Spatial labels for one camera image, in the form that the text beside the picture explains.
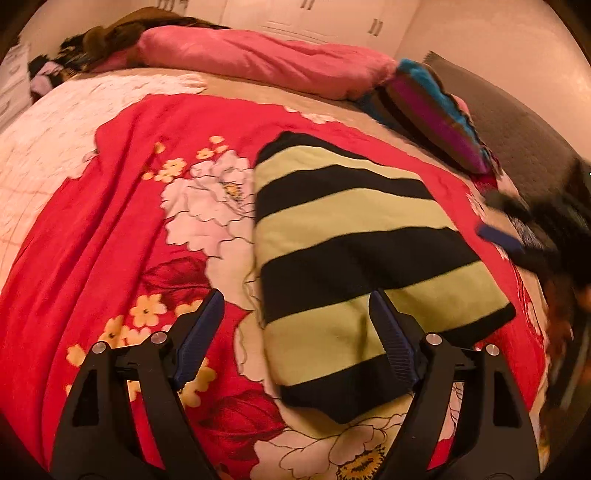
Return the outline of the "green black striped sweater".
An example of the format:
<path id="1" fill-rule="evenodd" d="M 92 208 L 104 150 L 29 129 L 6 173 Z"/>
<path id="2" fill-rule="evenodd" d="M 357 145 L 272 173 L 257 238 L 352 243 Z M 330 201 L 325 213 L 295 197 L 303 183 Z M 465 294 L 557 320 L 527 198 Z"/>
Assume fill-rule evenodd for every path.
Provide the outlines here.
<path id="1" fill-rule="evenodd" d="M 263 345 L 280 399 L 339 424 L 406 394 L 370 322 L 381 290 L 470 347 L 516 310 L 412 171 L 285 131 L 254 168 Z"/>

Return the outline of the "pile of clothes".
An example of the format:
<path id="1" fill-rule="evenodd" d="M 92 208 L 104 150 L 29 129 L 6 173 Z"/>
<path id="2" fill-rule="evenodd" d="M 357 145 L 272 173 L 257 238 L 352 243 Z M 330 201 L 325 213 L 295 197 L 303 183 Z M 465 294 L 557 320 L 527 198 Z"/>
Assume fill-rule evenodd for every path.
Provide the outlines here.
<path id="1" fill-rule="evenodd" d="M 30 93 L 35 103 L 69 78 L 66 69 L 45 55 L 39 55 L 28 64 Z"/>

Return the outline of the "grey quilted headboard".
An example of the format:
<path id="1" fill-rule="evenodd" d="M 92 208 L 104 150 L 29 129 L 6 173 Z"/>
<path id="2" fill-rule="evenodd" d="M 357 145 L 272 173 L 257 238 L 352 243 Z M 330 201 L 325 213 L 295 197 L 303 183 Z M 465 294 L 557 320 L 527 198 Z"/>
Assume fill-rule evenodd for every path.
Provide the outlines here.
<path id="1" fill-rule="evenodd" d="M 590 204 L 590 166 L 537 113 L 501 88 L 431 51 L 425 57 L 446 89 L 461 97 L 481 139 L 521 197 L 567 193 Z"/>

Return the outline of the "colourful striped blanket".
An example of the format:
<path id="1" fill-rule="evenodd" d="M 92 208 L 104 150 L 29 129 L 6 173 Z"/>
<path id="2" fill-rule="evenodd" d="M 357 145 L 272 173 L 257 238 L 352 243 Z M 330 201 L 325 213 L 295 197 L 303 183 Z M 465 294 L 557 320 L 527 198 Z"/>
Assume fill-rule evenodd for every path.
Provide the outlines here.
<path id="1" fill-rule="evenodd" d="M 497 172 L 498 162 L 469 112 L 424 63 L 401 60 L 394 74 L 360 98 L 358 105 L 384 126 L 466 174 Z"/>

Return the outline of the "white wardrobe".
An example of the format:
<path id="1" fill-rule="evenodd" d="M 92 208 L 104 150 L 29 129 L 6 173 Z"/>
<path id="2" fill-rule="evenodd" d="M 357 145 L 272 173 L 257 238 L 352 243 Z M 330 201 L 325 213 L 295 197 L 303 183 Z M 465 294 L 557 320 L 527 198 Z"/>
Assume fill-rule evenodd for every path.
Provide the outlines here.
<path id="1" fill-rule="evenodd" d="M 280 39 L 368 47 L 395 56 L 421 3 L 410 0 L 159 1 L 159 6 Z"/>

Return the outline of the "red floral blanket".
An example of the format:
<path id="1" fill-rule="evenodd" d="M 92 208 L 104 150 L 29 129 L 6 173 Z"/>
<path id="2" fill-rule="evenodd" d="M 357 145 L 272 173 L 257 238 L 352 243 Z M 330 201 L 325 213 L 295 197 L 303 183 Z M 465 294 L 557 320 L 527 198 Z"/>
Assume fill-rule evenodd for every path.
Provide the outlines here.
<path id="1" fill-rule="evenodd" d="M 285 131 L 418 174 L 515 307 L 475 343 L 497 344 L 527 406 L 545 370 L 542 335 L 517 268 L 480 239 L 470 187 L 383 141 L 279 105 L 158 95 L 100 126 L 79 178 L 44 207 L 1 295 L 1 410 L 47 465 L 74 377 L 91 346 L 133 346 L 221 290 L 225 314 L 179 394 L 206 454 L 232 479 L 369 479 L 410 401 L 346 424 L 290 407 L 270 375 L 256 267 L 254 168 Z"/>

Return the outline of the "white pink plush blanket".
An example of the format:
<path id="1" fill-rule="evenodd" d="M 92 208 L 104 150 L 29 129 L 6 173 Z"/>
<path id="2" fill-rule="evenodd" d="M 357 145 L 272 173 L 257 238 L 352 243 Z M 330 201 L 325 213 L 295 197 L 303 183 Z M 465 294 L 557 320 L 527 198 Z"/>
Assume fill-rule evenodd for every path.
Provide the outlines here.
<path id="1" fill-rule="evenodd" d="M 139 68 L 78 75 L 1 133 L 1 280 L 40 211 L 64 180 L 84 171 L 99 126 L 152 94 L 198 94 L 197 73 Z"/>

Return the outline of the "pink duvet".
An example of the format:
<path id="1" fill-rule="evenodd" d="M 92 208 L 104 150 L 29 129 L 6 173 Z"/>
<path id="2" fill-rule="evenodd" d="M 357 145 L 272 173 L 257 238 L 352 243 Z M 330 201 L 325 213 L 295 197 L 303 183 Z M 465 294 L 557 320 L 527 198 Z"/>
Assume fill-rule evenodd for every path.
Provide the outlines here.
<path id="1" fill-rule="evenodd" d="M 250 30 L 162 26 L 92 69 L 139 66 L 235 77 L 317 95 L 356 100 L 388 81 L 398 62 L 365 47 L 280 40 Z"/>

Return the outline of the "white drawer cabinet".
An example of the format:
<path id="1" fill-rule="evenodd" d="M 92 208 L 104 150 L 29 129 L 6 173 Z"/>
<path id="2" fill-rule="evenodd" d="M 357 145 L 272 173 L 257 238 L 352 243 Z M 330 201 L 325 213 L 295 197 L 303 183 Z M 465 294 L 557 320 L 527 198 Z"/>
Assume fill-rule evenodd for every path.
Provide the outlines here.
<path id="1" fill-rule="evenodd" d="M 32 105 L 28 59 L 29 43 L 12 47 L 1 64 L 0 128 L 4 131 Z"/>

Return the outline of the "brown fur-trimmed coat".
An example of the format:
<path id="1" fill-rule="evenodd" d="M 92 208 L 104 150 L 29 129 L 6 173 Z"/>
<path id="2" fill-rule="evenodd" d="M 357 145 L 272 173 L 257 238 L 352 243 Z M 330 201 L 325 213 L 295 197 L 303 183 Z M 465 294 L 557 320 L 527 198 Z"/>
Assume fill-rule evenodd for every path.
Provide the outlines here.
<path id="1" fill-rule="evenodd" d="M 53 61 L 76 72 L 90 72 L 112 55 L 133 47 L 145 31 L 163 26 L 226 29 L 226 26 L 161 8 L 142 7 L 107 27 L 95 26 L 65 39 Z"/>

